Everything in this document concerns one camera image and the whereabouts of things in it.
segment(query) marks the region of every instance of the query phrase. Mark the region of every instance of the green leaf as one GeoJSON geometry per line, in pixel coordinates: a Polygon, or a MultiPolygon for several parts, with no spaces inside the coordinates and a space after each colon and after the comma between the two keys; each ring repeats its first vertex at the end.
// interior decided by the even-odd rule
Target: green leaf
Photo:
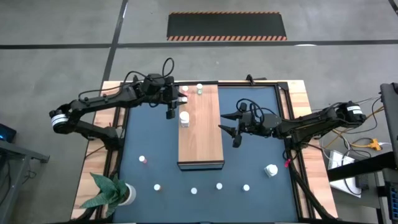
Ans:
{"type": "Polygon", "coordinates": [[[117,201],[119,198],[120,198],[119,192],[115,192],[115,193],[112,195],[111,199],[109,200],[109,201],[110,201],[109,203],[113,203],[113,202],[117,201]]]}
{"type": "Polygon", "coordinates": [[[106,218],[108,218],[109,216],[111,216],[114,213],[114,211],[116,210],[116,208],[118,207],[119,204],[120,204],[120,201],[118,200],[118,201],[113,202],[108,205],[108,209],[105,213],[106,218]]]}
{"type": "Polygon", "coordinates": [[[109,203],[110,196],[106,193],[100,193],[99,195],[87,200],[80,208],[91,208],[98,205],[105,205],[109,203]]]}
{"type": "Polygon", "coordinates": [[[120,180],[117,188],[119,189],[121,197],[124,197],[124,194],[127,192],[127,185],[126,185],[125,181],[120,180]]]}
{"type": "Polygon", "coordinates": [[[117,175],[117,174],[115,174],[115,175],[113,176],[113,182],[114,182],[115,184],[118,184],[118,183],[119,183],[119,179],[118,179],[118,175],[117,175]]]}
{"type": "Polygon", "coordinates": [[[101,189],[102,192],[110,193],[117,190],[115,184],[109,178],[104,177],[103,175],[93,174],[91,172],[90,174],[94,178],[95,184],[99,187],[99,189],[101,189]]]}

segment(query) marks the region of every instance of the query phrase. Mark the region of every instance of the metal stand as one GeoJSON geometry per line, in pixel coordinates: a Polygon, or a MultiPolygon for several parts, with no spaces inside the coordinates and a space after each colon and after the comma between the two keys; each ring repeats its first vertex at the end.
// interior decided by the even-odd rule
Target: metal stand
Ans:
{"type": "Polygon", "coordinates": [[[394,152],[387,152],[379,156],[364,159],[344,166],[328,170],[329,181],[341,180],[360,174],[377,172],[385,168],[396,169],[394,152]]]}
{"type": "Polygon", "coordinates": [[[0,204],[0,223],[8,223],[8,219],[12,213],[15,202],[17,200],[18,191],[24,181],[24,176],[28,171],[29,161],[38,159],[41,163],[47,163],[50,156],[34,152],[22,147],[15,146],[5,141],[0,141],[0,170],[8,165],[8,173],[11,182],[10,188],[4,195],[4,201],[0,204]]]}

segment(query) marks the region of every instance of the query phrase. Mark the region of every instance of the white pot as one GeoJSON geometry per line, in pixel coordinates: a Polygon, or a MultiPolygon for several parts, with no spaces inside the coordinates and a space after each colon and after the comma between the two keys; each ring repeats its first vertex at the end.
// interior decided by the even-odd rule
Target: white pot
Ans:
{"type": "Polygon", "coordinates": [[[127,198],[127,200],[125,200],[124,202],[120,203],[119,206],[129,205],[136,199],[136,196],[137,196],[136,189],[133,186],[129,185],[129,184],[126,184],[126,186],[128,188],[128,191],[130,192],[129,197],[127,198]]]}

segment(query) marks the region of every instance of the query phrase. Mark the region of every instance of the concrete floor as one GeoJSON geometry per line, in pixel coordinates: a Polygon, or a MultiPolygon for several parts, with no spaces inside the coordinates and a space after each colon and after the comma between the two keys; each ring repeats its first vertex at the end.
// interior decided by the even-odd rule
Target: concrete floor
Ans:
{"type": "MultiPolygon", "coordinates": [[[[121,3],[0,0],[0,45],[111,43],[121,3]]],[[[129,0],[119,42],[165,42],[169,12],[209,10],[280,11],[289,40],[398,39],[398,18],[387,0],[129,0]]],[[[87,142],[77,134],[53,133],[48,112],[81,91],[99,88],[108,52],[0,50],[0,123],[18,130],[18,145],[51,155],[46,165],[32,163],[38,176],[23,186],[12,223],[69,219],[87,142]]],[[[305,80],[312,108],[376,96],[381,83],[397,82],[396,45],[118,49],[110,80],[121,80],[130,70],[160,72],[167,57],[176,62],[173,75],[178,80],[236,80],[248,73],[305,80]]],[[[370,106],[363,105],[363,111],[369,113],[370,106]]],[[[84,120],[92,121],[92,115],[84,120]]],[[[376,130],[349,139],[389,141],[382,113],[377,120],[376,130]]],[[[373,125],[369,120],[360,129],[373,125]]],[[[325,142],[332,137],[327,135],[325,142]]],[[[340,143],[332,147],[342,148],[340,143]]],[[[377,222],[374,209],[336,206],[344,220],[377,222]]]]}

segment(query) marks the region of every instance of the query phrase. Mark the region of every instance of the black mat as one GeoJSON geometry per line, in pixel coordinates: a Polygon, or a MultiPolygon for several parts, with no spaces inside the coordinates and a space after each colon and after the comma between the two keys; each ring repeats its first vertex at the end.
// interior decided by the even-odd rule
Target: black mat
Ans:
{"type": "MultiPolygon", "coordinates": [[[[273,87],[219,87],[218,97],[221,114],[236,111],[241,98],[279,112],[273,87]]],[[[297,222],[282,140],[245,134],[236,149],[231,136],[222,132],[223,169],[182,172],[177,165],[178,118],[165,119],[166,110],[165,105],[142,105],[130,111],[119,178],[134,186],[137,197],[116,209],[113,222],[297,222]],[[139,162],[141,155],[147,164],[139,162]],[[278,167],[275,177],[268,178],[264,172],[268,164],[278,167]],[[222,190],[216,189],[218,182],[222,190]],[[160,192],[154,190],[155,184],[162,186],[160,192]],[[244,184],[250,191],[243,192],[244,184]],[[192,187],[198,189],[196,195],[190,193],[192,187]]],[[[221,124],[235,126],[236,122],[222,118],[221,124]]]]}
{"type": "Polygon", "coordinates": [[[167,40],[287,40],[279,12],[172,12],[167,40]]]}

